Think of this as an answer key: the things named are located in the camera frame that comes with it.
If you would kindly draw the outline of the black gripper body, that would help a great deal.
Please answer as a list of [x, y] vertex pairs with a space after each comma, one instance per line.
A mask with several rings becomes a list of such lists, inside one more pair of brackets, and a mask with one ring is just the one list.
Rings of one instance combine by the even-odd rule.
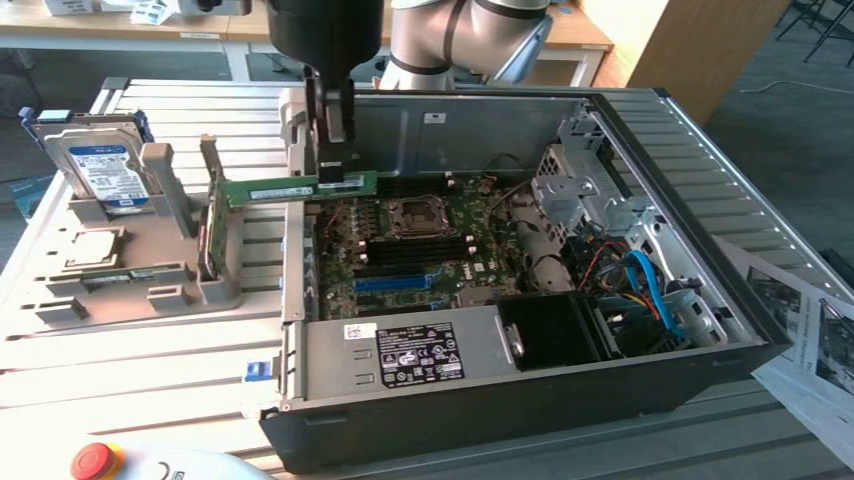
[[384, 11], [373, 0], [269, 1], [271, 44], [325, 81], [346, 81], [380, 51]]

